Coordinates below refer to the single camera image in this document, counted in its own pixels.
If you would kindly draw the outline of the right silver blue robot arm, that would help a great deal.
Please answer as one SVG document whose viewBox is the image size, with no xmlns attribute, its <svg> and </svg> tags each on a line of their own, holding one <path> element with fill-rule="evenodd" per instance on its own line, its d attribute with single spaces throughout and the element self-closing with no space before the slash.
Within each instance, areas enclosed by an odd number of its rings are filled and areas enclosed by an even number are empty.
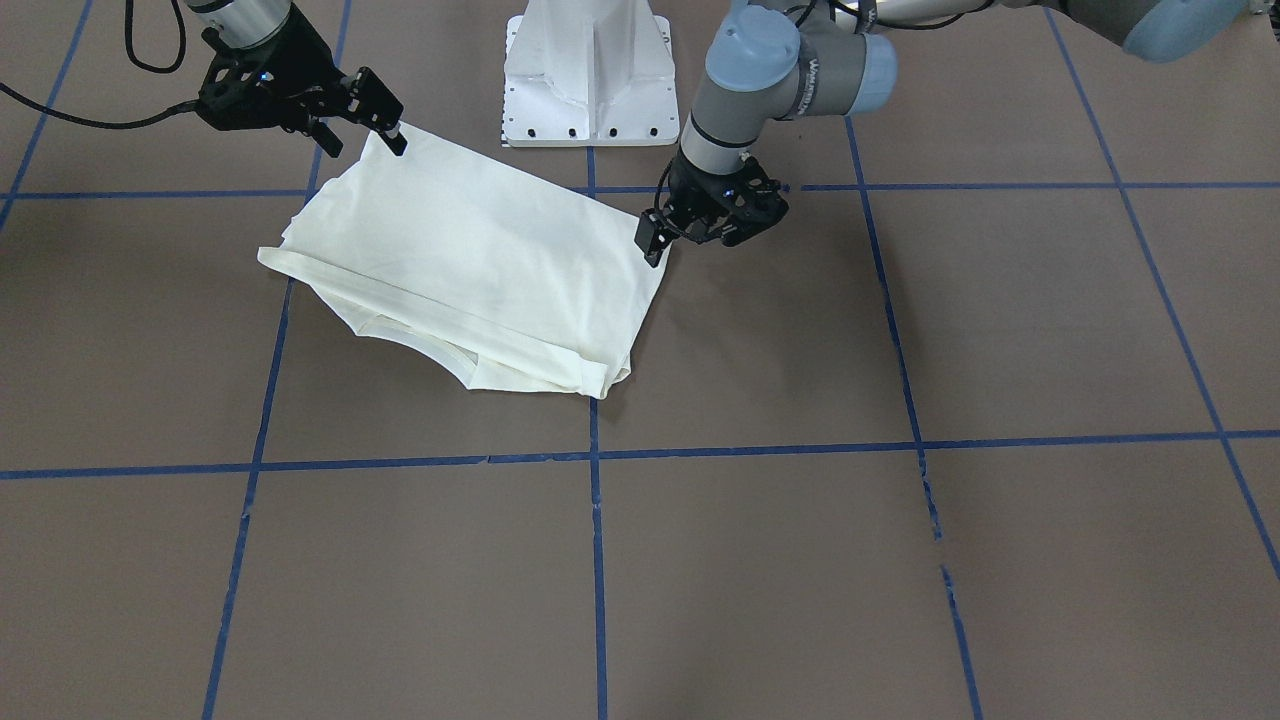
<svg viewBox="0 0 1280 720">
<path fill-rule="evenodd" d="M 328 156 L 343 143 L 328 118 L 362 126 L 397 156 L 404 110 L 378 74 L 346 74 L 329 42 L 293 1 L 189 1 L 205 24 L 214 59 L 195 101 L 196 114 L 219 131 L 279 128 L 310 137 Z"/>
</svg>

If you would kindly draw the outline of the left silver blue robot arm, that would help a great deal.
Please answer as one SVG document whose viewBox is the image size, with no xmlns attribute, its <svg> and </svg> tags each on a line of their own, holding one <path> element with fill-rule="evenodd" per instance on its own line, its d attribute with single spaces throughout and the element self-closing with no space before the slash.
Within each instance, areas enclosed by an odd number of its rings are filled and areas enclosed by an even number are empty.
<svg viewBox="0 0 1280 720">
<path fill-rule="evenodd" d="M 943 29 L 987 1 L 733 1 L 635 241 L 659 266 L 677 240 L 733 247 L 787 214 L 753 149 L 771 120 L 879 110 L 899 77 L 891 31 Z"/>
</svg>

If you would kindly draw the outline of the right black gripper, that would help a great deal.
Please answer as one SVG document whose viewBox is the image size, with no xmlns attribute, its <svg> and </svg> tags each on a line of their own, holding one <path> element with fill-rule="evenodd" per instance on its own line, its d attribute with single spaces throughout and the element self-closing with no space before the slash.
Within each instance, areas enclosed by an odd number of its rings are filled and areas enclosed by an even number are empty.
<svg viewBox="0 0 1280 720">
<path fill-rule="evenodd" d="M 408 147 L 399 124 L 403 110 L 399 99 L 370 67 L 360 67 L 353 74 L 340 79 L 340 115 L 366 128 L 380 131 L 381 141 L 398 158 L 403 156 Z M 312 141 L 329 158 L 338 158 L 344 147 L 343 141 L 323 118 L 312 119 Z"/>
</svg>

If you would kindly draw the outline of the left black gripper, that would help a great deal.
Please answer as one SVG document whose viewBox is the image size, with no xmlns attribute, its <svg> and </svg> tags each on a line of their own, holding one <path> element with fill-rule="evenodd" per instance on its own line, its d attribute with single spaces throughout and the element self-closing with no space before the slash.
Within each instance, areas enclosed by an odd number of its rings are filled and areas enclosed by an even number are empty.
<svg viewBox="0 0 1280 720">
<path fill-rule="evenodd" d="M 666 250 L 687 236 L 691 217 L 673 209 L 649 208 L 637 215 L 634 242 L 650 268 L 658 268 Z"/>
</svg>

